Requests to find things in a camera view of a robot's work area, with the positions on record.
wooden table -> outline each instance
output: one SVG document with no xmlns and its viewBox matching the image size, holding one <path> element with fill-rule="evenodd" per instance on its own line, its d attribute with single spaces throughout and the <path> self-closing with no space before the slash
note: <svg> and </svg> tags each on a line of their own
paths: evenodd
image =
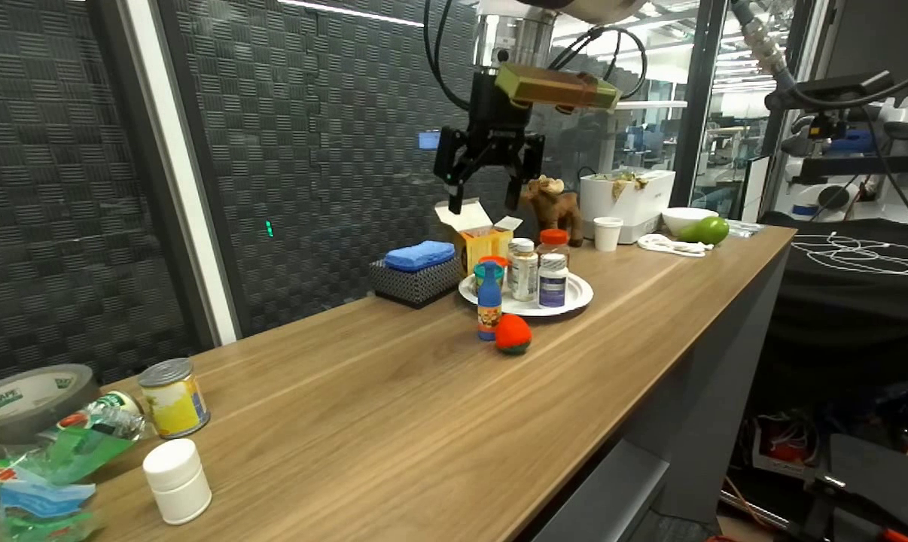
<svg viewBox="0 0 908 542">
<path fill-rule="evenodd" d="M 673 482 L 680 459 L 665 457 L 688 446 L 678 439 L 684 419 L 701 408 L 702 395 L 685 386 L 718 379 L 697 374 L 697 340 L 758 291 L 747 306 L 760 317 L 737 313 L 720 332 L 743 337 L 754 356 L 733 365 L 743 367 L 739 387 L 709 398 L 726 405 L 711 413 L 725 430 L 708 438 L 721 442 L 704 446 L 717 457 L 691 459 L 711 478 L 713 517 L 789 239 L 791 230 L 770 227 L 704 260 L 633 246 L 575 251 L 571 270 L 595 299 L 577 317 L 534 326 L 522 357 L 479 342 L 474 308 L 456 295 L 420 311 L 363 299 L 200 354 L 212 419 L 191 438 L 213 489 L 209 510 L 182 527 L 162 523 L 139 469 L 158 443 L 149 440 L 98 473 L 99 539 L 508 540 L 613 439 L 664 464 L 658 487 L 632 498 L 672 510 L 673 491 L 698 485 Z M 730 357 L 711 356 L 710 367 Z M 680 388 L 660 394 L 660 382 Z M 132 379 L 107 388 L 138 394 Z M 563 527 L 562 516 L 546 532 Z"/>
</svg>

white paper cup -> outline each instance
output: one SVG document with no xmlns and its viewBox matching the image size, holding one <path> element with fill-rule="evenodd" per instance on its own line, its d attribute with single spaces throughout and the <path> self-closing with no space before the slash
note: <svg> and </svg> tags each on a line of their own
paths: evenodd
<svg viewBox="0 0 908 542">
<path fill-rule="evenodd" d="M 599 216 L 595 219 L 595 248 L 600 251 L 615 251 L 618 248 L 618 237 L 622 234 L 625 221 L 610 216 Z"/>
</svg>

white cable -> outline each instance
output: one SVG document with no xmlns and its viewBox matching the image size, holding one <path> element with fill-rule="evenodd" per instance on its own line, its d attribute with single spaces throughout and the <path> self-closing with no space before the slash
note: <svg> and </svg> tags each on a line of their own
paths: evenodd
<svg viewBox="0 0 908 542">
<path fill-rule="evenodd" d="M 715 245 L 706 245 L 704 243 L 673 241 L 666 236 L 660 236 L 658 233 L 649 233 L 647 236 L 641 236 L 638 239 L 638 246 L 647 251 L 663 251 L 663 253 L 684 257 L 705 257 L 705 253 L 715 247 Z"/>
<path fill-rule="evenodd" d="M 809 260 L 815 261 L 837 271 L 850 271 L 854 273 L 871 273 L 874 275 L 892 275 L 908 277 L 908 258 L 891 257 L 876 253 L 877 249 L 901 248 L 908 250 L 908 245 L 897 243 L 884 243 L 873 240 L 854 239 L 839 236 L 833 231 L 829 236 L 795 236 L 795 239 L 812 238 L 815 242 L 792 242 L 792 247 L 804 251 Z M 888 263 L 895 267 L 886 269 L 868 265 L 867 262 Z"/>
</svg>

tin can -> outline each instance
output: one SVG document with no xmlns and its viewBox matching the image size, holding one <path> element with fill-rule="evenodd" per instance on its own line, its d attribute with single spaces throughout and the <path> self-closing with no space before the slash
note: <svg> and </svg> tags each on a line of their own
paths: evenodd
<svg viewBox="0 0 908 542">
<path fill-rule="evenodd" d="M 185 437 L 210 421 L 189 358 L 161 361 L 143 371 L 139 382 L 161 438 Z"/>
</svg>

black tablecloth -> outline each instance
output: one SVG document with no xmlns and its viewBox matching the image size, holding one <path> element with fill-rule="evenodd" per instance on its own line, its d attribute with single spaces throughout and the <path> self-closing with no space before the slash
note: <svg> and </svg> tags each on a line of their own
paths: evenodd
<svg viewBox="0 0 908 542">
<path fill-rule="evenodd" d="M 760 222 L 799 233 L 753 408 L 802 406 L 908 380 L 908 226 L 882 219 L 813 224 L 781 213 Z M 855 240 L 859 251 L 850 250 Z"/>
</svg>

